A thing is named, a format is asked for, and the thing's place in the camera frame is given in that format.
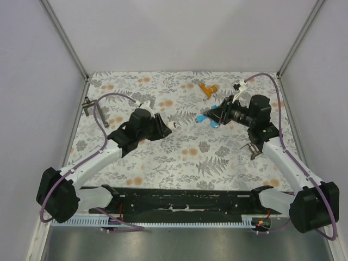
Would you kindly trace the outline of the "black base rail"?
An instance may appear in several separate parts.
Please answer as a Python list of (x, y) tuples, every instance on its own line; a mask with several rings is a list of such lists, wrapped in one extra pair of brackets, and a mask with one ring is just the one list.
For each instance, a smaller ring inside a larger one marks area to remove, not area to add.
[(242, 215), (275, 215), (256, 204), (250, 191), (116, 188), (119, 202), (106, 207), (131, 223), (240, 222)]

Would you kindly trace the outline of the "dark metal faucet left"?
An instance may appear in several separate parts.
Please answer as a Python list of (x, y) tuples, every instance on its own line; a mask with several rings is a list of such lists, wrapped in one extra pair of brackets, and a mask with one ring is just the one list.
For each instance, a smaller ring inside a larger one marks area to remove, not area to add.
[(88, 96), (84, 97), (83, 103), (82, 103), (82, 109), (84, 111), (85, 116), (89, 116), (89, 111), (95, 111), (98, 112), (99, 117), (104, 125), (104, 127), (108, 128), (109, 127), (109, 123), (106, 121), (105, 119), (105, 115), (102, 111), (101, 106), (99, 105), (99, 103), (97, 102), (97, 100), (91, 100), (90, 98), (88, 98)]

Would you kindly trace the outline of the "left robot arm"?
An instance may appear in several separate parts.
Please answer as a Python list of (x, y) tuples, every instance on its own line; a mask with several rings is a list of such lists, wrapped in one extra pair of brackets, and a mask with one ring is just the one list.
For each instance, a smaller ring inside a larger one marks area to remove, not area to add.
[(176, 129), (173, 121), (164, 122), (160, 114), (148, 109), (134, 110), (127, 122), (107, 135), (102, 147), (74, 164), (55, 170), (46, 169), (41, 177), (37, 203), (40, 213), (64, 223), (81, 210), (102, 208), (115, 213), (120, 207), (119, 194), (108, 185), (83, 189), (83, 185), (106, 166), (124, 158), (143, 140), (166, 138)]

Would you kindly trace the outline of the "right aluminium frame post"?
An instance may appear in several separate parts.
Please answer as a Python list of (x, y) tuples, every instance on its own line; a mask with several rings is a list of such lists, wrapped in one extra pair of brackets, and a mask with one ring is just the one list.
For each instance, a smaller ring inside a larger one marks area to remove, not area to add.
[(296, 51), (300, 47), (302, 41), (304, 40), (305, 36), (309, 32), (309, 29), (311, 28), (312, 24), (314, 23), (318, 13), (326, 3), (326, 0), (316, 0), (310, 13), (308, 14), (304, 24), (302, 25), (299, 33), (297, 34), (293, 44), (291, 45), (291, 48), (287, 55), (285, 56), (279, 70), (277, 71), (277, 76), (280, 78), (285, 73), (287, 67), (289, 66), (291, 60), (293, 59), (293, 56), (295, 55)]

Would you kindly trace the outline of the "orange plastic faucet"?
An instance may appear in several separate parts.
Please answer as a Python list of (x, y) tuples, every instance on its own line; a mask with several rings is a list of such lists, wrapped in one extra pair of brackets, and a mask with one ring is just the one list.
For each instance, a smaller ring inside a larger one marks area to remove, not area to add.
[(216, 93), (218, 91), (218, 87), (216, 85), (210, 85), (207, 86), (204, 83), (200, 84), (200, 89), (204, 92), (206, 95), (206, 99), (210, 99), (212, 94)]

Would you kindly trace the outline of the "white plastic elbow fitting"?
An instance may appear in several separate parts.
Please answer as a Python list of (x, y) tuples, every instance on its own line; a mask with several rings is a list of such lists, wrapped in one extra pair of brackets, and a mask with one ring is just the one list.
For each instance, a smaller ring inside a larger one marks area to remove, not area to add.
[(174, 121), (169, 121), (168, 123), (167, 123), (167, 126), (168, 126), (168, 128), (170, 129), (170, 130), (176, 130), (176, 123), (174, 122)]

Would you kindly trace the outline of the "blue plastic faucet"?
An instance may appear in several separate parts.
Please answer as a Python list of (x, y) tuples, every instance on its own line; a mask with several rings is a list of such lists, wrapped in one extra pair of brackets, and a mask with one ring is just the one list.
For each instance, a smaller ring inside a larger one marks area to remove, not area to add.
[(212, 128), (218, 128), (220, 126), (217, 122), (215, 122), (214, 120), (212, 120), (209, 117), (205, 116), (205, 114), (197, 116), (196, 119), (195, 119), (195, 122), (196, 123), (201, 123), (201, 122), (203, 122), (205, 120), (209, 120), (210, 121), (210, 126)]

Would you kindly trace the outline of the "left aluminium frame post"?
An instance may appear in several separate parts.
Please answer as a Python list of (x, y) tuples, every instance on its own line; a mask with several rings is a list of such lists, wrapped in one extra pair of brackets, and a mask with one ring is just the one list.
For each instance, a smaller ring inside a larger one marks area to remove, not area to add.
[(55, 31), (58, 34), (58, 37), (62, 41), (63, 45), (65, 46), (69, 56), (71, 57), (72, 61), (74, 62), (77, 70), (79, 71), (82, 78), (87, 82), (89, 80), (89, 74), (85, 67), (83, 66), (81, 60), (79, 59), (76, 50), (74, 49), (68, 35), (66, 34), (66, 31), (64, 27), (62, 26), (61, 22), (59, 21), (52, 5), (48, 0), (39, 0), (39, 3), (43, 7), (48, 19), (50, 20), (52, 26), (54, 27)]

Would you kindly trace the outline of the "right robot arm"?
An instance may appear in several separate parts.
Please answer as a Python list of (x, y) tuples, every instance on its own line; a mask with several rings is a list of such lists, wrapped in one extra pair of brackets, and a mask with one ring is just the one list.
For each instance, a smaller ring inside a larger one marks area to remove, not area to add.
[(243, 107), (229, 96), (203, 114), (217, 126), (234, 121), (247, 127), (251, 144), (269, 158), (288, 181), (291, 195), (271, 186), (253, 189), (255, 197), (248, 204), (253, 213), (275, 210), (289, 217), (300, 233), (328, 225), (333, 226), (333, 234), (337, 233), (338, 186), (334, 182), (325, 183), (285, 148), (280, 131), (270, 120), (269, 98), (254, 95), (248, 107)]

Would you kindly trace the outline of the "aluminium frame post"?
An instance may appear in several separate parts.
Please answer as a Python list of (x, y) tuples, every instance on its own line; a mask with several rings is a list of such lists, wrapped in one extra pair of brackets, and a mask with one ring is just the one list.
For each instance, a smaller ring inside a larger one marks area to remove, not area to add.
[(293, 56), (295, 55), (296, 51), (300, 47), (302, 41), (304, 40), (305, 36), (309, 32), (309, 29), (311, 28), (312, 24), (314, 23), (318, 13), (326, 3), (326, 0), (316, 0), (310, 13), (308, 14), (304, 24), (302, 25), (299, 33), (297, 34), (293, 44), (291, 45), (291, 48), (287, 55), (285, 56), (279, 70), (277, 71), (277, 76), (280, 78), (285, 73), (287, 67), (289, 66), (291, 60), (293, 59)]
[(64, 27), (62, 26), (61, 22), (59, 21), (52, 5), (48, 0), (39, 0), (39, 3), (43, 7), (48, 19), (50, 20), (52, 26), (54, 27), (55, 31), (58, 34), (58, 37), (62, 41), (63, 45), (65, 46), (69, 56), (71, 57), (72, 61), (74, 62), (77, 70), (79, 71), (82, 78), (87, 82), (89, 80), (89, 74), (85, 67), (83, 66), (81, 60), (79, 59), (76, 50), (74, 49), (68, 35), (66, 34), (66, 31)]

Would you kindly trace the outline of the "floral patterned mat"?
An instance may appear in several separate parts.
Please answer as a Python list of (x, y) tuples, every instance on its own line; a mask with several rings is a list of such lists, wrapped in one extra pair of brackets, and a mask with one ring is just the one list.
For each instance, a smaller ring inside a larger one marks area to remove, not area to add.
[[(289, 191), (290, 185), (279, 169), (264, 155), (251, 160), (246, 127), (230, 122), (212, 128), (209, 121), (195, 119), (232, 94), (232, 85), (247, 79), (247, 90), (240, 103), (249, 104), (253, 95), (270, 99), (271, 121), (281, 126), (286, 147), (296, 153), (289, 119), (282, 96), (275, 87), (274, 73), (258, 76), (252, 72), (96, 72), (90, 78), (88, 97), (99, 98), (109, 127), (114, 131), (135, 109), (134, 100), (151, 101), (165, 121), (174, 121), (176, 130), (159, 141), (142, 141), (123, 159), (99, 171), (88, 186), (174, 188), (203, 190), (252, 190), (272, 185)], [(200, 84), (216, 85), (210, 99)]]

